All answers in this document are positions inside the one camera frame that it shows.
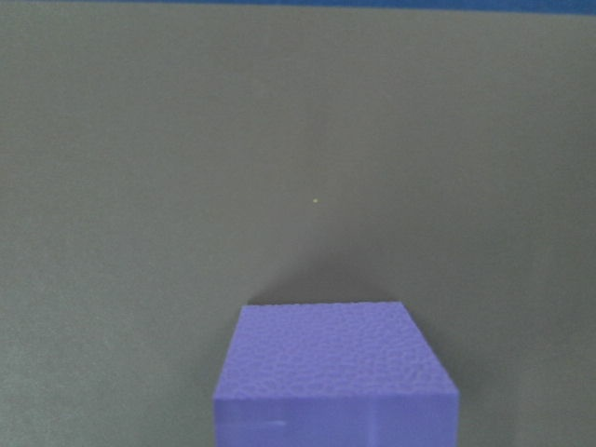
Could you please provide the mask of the purple foam block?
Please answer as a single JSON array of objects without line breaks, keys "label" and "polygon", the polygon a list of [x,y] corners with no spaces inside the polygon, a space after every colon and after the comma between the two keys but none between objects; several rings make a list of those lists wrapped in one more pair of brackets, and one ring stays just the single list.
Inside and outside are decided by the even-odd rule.
[{"label": "purple foam block", "polygon": [[246,305],[213,393],[219,446],[454,446],[460,395],[399,302]]}]

